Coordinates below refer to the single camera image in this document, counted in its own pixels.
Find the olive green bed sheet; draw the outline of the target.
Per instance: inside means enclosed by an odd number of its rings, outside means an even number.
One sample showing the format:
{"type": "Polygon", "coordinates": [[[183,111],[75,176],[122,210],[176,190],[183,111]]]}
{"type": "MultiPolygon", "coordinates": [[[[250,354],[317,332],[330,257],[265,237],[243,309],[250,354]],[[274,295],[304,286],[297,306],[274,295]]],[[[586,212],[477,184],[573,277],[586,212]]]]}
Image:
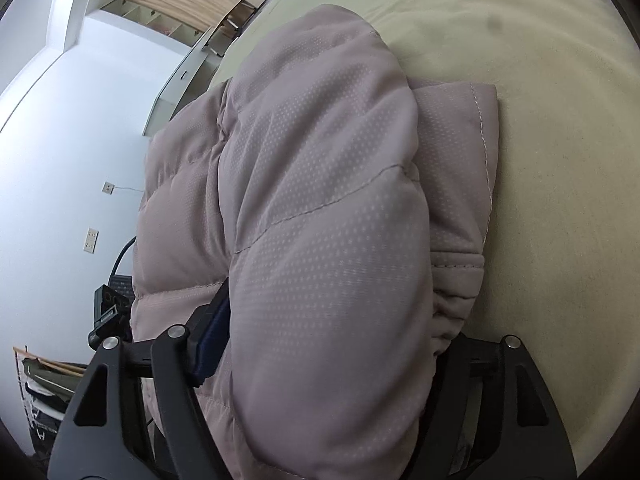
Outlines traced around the olive green bed sheet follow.
{"type": "Polygon", "coordinates": [[[217,74],[334,3],[407,74],[497,88],[487,271],[465,330],[524,339],[591,479],[639,474],[637,454],[617,452],[639,446],[639,31],[619,1],[269,0],[217,74]]]}

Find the black metal chair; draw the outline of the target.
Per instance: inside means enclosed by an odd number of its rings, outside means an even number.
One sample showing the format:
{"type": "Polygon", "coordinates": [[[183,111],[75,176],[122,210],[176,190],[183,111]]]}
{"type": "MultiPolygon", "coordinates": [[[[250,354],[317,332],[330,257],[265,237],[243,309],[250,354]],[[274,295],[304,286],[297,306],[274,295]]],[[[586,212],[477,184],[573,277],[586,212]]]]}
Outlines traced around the black metal chair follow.
{"type": "Polygon", "coordinates": [[[120,274],[119,268],[122,260],[124,260],[127,252],[129,252],[129,249],[134,246],[136,239],[137,237],[134,236],[131,240],[128,240],[126,245],[119,252],[107,281],[107,286],[110,289],[113,289],[114,292],[117,292],[120,296],[125,297],[130,304],[132,304],[134,302],[134,298],[136,298],[136,295],[134,294],[134,284],[132,284],[132,276],[120,274]]]}

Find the white wall socket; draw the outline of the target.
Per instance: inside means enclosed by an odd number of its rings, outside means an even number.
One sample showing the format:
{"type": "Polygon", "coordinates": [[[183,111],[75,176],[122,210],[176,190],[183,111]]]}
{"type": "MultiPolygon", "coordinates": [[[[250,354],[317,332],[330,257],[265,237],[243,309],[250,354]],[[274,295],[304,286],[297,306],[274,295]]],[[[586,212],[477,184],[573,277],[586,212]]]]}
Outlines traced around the white wall socket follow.
{"type": "Polygon", "coordinates": [[[105,194],[112,194],[114,192],[115,185],[111,182],[105,182],[102,188],[102,192],[105,194]]]}

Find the white floating desk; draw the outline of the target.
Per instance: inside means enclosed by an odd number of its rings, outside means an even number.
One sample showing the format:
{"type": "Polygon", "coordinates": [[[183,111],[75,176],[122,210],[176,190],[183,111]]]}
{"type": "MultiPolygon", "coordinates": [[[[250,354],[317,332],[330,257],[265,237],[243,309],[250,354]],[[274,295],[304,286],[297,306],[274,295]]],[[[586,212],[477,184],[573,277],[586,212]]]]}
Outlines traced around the white floating desk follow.
{"type": "Polygon", "coordinates": [[[143,135],[152,138],[179,110],[208,89],[241,27],[231,11],[204,32],[156,11],[148,25],[188,49],[160,88],[146,118],[143,135]]]}

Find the mauve quilted hooded coat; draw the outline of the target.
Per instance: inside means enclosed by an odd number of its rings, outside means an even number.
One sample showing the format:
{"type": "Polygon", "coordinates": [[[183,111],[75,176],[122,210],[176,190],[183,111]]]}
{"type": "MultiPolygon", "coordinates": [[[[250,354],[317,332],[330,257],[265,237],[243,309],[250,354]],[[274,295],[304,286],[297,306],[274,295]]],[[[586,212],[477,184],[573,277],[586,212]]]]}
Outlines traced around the mauve quilted hooded coat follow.
{"type": "Polygon", "coordinates": [[[230,289],[196,395],[235,479],[397,479],[484,278],[496,89],[411,79],[356,13],[270,32],[149,146],[134,338],[230,289]]]}

